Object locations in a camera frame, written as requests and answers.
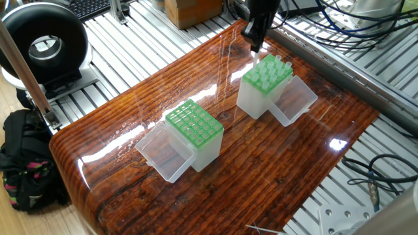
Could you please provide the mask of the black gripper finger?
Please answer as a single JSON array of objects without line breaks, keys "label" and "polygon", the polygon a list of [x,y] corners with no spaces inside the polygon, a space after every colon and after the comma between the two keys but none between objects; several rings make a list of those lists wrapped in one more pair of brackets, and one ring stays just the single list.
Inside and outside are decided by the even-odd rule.
[{"label": "black gripper finger", "polygon": [[258,52],[260,48],[259,34],[255,20],[251,20],[247,26],[243,28],[243,38],[250,44],[251,51]]},{"label": "black gripper finger", "polygon": [[262,46],[262,44],[265,40],[266,34],[267,34],[268,30],[270,29],[270,27],[271,27],[271,25],[268,24],[268,23],[264,23],[263,25],[259,26],[259,47]]}]

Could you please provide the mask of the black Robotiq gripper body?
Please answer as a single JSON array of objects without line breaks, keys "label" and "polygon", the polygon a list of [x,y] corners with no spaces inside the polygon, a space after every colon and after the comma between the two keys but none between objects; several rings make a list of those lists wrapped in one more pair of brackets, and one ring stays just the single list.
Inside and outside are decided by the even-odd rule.
[{"label": "black Robotiq gripper body", "polygon": [[266,27],[270,28],[280,3],[281,0],[247,0],[247,8],[249,9],[248,22],[265,18]]}]

